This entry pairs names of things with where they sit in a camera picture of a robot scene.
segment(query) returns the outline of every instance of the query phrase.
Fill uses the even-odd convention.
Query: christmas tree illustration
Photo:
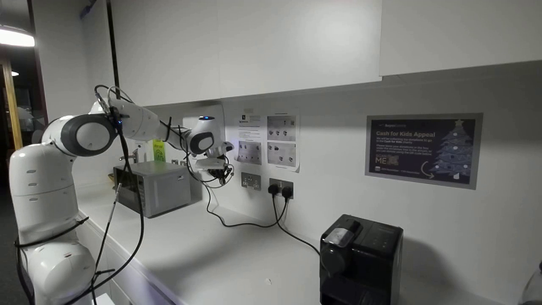
[[[473,139],[463,129],[462,120],[455,121],[455,128],[442,139],[438,153],[437,161],[429,171],[448,174],[454,179],[459,179],[460,175],[470,176]]]

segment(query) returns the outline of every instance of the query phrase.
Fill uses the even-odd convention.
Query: framed poster
[[[476,189],[482,118],[368,116],[365,175]]]

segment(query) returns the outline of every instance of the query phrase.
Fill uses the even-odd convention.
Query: paper sheet on wall
[[[299,114],[277,112],[267,116],[267,163],[299,172]]]
[[[263,117],[253,113],[243,113],[238,120],[237,161],[262,164],[263,159]]]

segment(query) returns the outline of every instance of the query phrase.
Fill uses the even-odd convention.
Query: ceiling light
[[[27,31],[14,27],[0,26],[0,44],[33,47],[34,38]]]

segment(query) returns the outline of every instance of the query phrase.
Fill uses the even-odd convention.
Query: white countertop
[[[81,215],[105,229],[114,191],[111,183],[78,187]],[[153,219],[131,265],[176,304],[319,304],[319,257],[277,227],[226,228],[205,210],[207,199]],[[215,213],[227,223],[254,221],[228,209]],[[111,244],[126,258],[139,238],[139,215],[117,205]],[[317,240],[307,240],[318,246]],[[463,291],[445,289],[403,274],[400,305],[500,305]]]

